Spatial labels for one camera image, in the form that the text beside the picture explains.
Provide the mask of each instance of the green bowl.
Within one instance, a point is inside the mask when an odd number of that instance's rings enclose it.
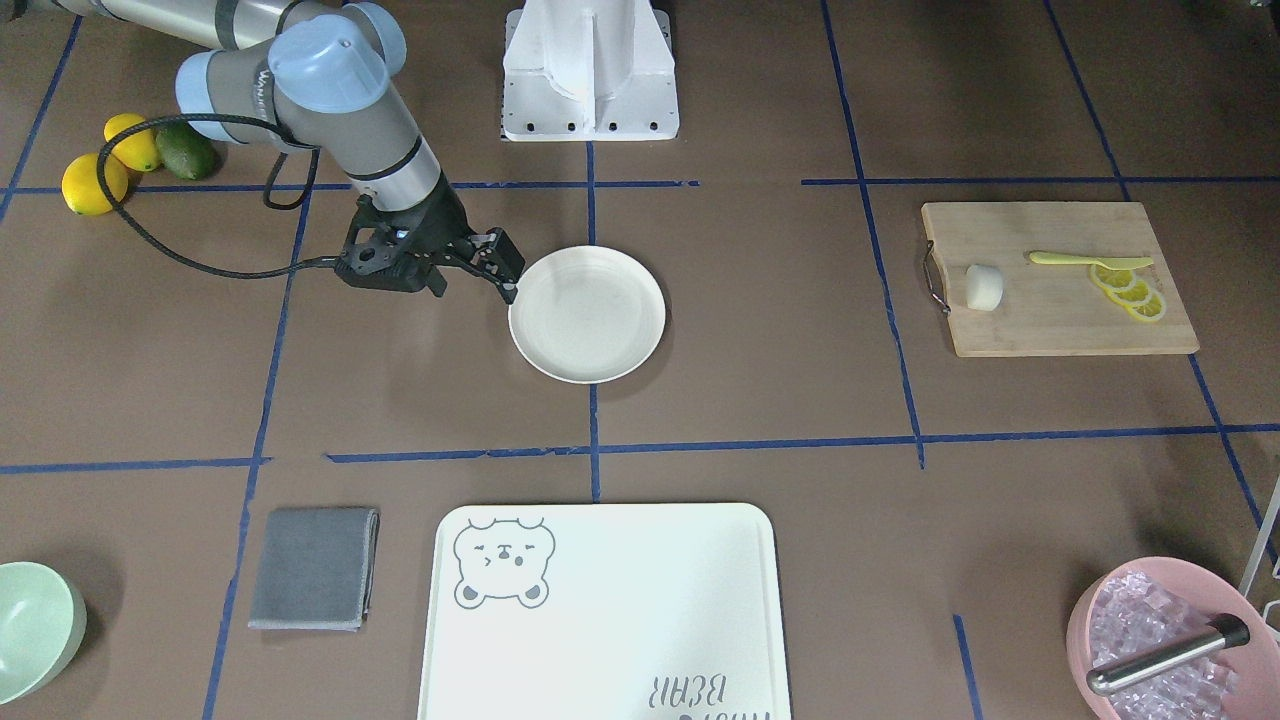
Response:
[[[84,639],[84,598],[37,562],[0,565],[0,705],[29,694],[72,661]]]

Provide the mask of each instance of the green avocado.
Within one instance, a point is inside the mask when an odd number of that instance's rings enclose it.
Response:
[[[218,169],[218,151],[207,137],[187,123],[170,123],[156,131],[156,147],[169,172],[182,179],[205,179]]]

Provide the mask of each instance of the tray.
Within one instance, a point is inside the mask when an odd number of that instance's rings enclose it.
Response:
[[[933,260],[951,305],[956,355],[1185,355],[1199,350],[1187,309],[1140,202],[929,202],[922,209]],[[1032,250],[1144,256],[1138,275],[1165,295],[1155,323],[1134,320],[1107,300],[1085,265],[1034,265]],[[965,270],[992,265],[1005,296],[984,313],[964,306]]]
[[[440,523],[419,720],[735,714],[791,717],[759,509],[466,506]]]

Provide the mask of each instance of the bear drawing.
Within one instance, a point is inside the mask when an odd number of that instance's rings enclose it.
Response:
[[[541,520],[468,523],[453,541],[462,580],[453,591],[458,605],[474,610],[485,598],[520,600],[525,607],[547,602],[547,562],[556,551],[556,536]]]

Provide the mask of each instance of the folded towel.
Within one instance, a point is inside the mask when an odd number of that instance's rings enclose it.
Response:
[[[376,538],[374,507],[273,510],[248,626],[357,630],[369,612]]]

